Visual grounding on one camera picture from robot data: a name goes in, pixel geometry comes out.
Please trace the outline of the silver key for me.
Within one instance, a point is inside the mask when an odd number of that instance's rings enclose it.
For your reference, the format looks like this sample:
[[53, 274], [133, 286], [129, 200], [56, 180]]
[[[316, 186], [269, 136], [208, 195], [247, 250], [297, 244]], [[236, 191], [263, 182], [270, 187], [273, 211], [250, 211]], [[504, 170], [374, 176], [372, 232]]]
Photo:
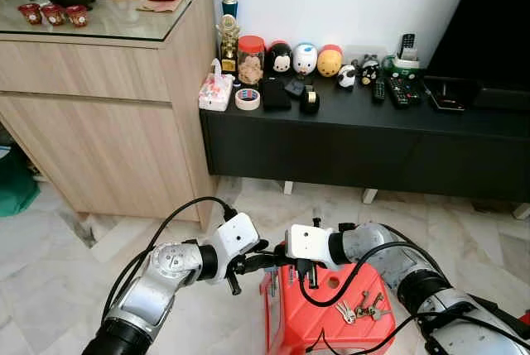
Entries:
[[277, 276], [277, 268], [272, 267], [268, 268], [265, 273], [266, 278], [266, 290], [265, 294], [268, 295], [268, 297], [275, 297], [275, 291], [277, 287], [279, 287], [279, 276]]

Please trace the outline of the bunch of keys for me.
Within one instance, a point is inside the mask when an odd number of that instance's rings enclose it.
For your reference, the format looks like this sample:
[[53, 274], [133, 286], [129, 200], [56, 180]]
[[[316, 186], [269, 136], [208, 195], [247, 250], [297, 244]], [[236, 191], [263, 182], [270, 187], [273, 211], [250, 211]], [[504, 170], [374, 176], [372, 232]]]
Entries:
[[383, 307], [385, 305], [386, 295], [385, 292], [379, 291], [373, 298], [371, 305], [368, 305], [368, 298], [370, 291], [364, 291], [361, 294], [361, 302], [359, 306], [351, 307], [347, 302], [340, 301], [335, 305], [335, 309], [340, 313], [340, 317], [344, 320], [345, 324], [355, 324], [355, 322], [361, 318], [367, 317], [374, 321], [379, 321], [386, 314], [391, 314], [393, 311]]

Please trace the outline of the white tape roll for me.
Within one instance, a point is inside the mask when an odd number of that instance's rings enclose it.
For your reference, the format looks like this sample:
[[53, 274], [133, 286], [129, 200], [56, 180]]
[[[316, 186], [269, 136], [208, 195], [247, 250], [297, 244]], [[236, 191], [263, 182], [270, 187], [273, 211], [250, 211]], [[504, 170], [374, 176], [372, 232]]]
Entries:
[[259, 109], [262, 102], [262, 95], [255, 89], [250, 87], [241, 87], [235, 91], [235, 105], [243, 112], [252, 112]]

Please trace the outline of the black wallet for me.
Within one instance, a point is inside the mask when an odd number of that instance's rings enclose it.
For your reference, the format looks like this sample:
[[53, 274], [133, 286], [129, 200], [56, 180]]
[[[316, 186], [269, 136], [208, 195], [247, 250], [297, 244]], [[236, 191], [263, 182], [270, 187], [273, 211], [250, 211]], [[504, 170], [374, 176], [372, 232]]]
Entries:
[[287, 112], [291, 109], [291, 99], [288, 97], [284, 80], [262, 79], [258, 83], [258, 92], [261, 94], [261, 107], [265, 112]]

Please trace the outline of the pink tissue pack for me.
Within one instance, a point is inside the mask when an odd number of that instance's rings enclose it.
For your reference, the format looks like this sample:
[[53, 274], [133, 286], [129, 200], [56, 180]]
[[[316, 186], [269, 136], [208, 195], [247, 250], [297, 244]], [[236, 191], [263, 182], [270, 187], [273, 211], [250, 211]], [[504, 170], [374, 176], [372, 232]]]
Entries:
[[198, 91], [198, 108], [209, 112], [226, 112], [236, 78], [224, 74], [219, 59], [211, 61], [211, 69]]

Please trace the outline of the red lid snack jar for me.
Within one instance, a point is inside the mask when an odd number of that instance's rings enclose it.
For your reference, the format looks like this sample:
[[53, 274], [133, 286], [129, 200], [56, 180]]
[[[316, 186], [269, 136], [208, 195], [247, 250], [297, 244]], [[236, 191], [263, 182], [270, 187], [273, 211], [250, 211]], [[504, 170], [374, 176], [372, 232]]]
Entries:
[[264, 41], [258, 35], [239, 37], [236, 75], [242, 86], [257, 86], [263, 77], [263, 60], [266, 51]]

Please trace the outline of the white blue character container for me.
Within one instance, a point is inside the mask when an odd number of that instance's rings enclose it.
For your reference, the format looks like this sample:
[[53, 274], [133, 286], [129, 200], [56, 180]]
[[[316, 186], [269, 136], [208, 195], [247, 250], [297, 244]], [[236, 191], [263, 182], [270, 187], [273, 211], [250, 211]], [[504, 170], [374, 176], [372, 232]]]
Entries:
[[313, 74], [316, 70], [319, 51], [315, 45], [310, 42], [299, 42], [294, 48], [292, 57], [292, 68], [296, 74], [307, 76]]

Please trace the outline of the slim black remote control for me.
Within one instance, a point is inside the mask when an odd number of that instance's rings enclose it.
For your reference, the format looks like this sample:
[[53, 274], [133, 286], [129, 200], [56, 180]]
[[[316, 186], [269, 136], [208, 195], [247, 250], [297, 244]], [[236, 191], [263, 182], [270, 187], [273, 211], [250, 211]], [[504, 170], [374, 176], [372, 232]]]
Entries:
[[372, 89], [372, 102], [374, 104], [383, 104], [387, 100], [387, 97], [386, 79], [376, 79]]

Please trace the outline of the light wooden cabinet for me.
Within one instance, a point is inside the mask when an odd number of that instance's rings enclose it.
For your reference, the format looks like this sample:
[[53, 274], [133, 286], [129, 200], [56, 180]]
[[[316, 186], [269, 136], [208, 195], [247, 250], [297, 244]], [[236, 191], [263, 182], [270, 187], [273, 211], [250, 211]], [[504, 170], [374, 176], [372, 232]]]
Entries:
[[217, 189], [198, 107], [214, 0], [144, 1], [96, 0], [75, 27], [0, 0], [0, 124], [76, 212], [166, 218]]

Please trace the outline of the small gold trophy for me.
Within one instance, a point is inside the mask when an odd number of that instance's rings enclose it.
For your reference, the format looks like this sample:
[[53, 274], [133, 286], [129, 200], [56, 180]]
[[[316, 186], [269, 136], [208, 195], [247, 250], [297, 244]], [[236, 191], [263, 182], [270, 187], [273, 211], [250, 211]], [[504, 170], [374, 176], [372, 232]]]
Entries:
[[236, 18], [231, 14], [224, 14], [217, 25], [219, 33], [219, 57], [220, 68], [223, 74], [234, 74], [236, 63], [238, 63], [238, 39], [241, 27]]

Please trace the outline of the black tray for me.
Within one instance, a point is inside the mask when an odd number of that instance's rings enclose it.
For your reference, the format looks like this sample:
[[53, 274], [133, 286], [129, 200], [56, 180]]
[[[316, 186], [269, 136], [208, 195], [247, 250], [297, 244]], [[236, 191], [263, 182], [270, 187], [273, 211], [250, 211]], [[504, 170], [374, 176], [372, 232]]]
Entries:
[[467, 109], [462, 80], [427, 78], [423, 86], [427, 100], [437, 112], [462, 113]]

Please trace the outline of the green white charging cradle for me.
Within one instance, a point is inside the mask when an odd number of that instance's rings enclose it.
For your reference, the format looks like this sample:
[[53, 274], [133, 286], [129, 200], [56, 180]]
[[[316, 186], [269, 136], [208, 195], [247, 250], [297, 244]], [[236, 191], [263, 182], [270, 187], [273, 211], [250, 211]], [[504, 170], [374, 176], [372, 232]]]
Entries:
[[388, 79], [417, 80], [421, 76], [421, 61], [402, 60], [394, 54], [389, 54], [383, 60], [383, 71]]

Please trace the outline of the green bag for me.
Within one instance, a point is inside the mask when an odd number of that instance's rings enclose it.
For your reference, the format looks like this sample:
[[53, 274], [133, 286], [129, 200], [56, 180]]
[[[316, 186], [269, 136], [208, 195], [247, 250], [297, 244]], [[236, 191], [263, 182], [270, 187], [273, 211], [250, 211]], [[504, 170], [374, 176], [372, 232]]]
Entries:
[[0, 218], [26, 211], [41, 192], [29, 162], [18, 146], [0, 146]]

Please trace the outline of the black television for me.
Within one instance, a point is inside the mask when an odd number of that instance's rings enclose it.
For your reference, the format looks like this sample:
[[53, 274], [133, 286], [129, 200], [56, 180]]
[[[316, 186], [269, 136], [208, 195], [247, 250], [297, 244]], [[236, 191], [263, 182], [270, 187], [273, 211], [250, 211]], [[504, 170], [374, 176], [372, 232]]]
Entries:
[[460, 0], [426, 69], [428, 78], [476, 85], [467, 105], [527, 112], [528, 54], [518, 43], [527, 34], [519, 1]]

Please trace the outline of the black cordless phone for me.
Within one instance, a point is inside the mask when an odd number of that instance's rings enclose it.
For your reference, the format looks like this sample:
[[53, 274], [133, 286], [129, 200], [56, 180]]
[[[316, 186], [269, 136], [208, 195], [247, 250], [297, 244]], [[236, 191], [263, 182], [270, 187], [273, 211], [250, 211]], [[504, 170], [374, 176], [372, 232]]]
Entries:
[[402, 34], [401, 44], [398, 47], [397, 55], [400, 60], [417, 61], [419, 60], [419, 49], [416, 46], [416, 34], [405, 33]]

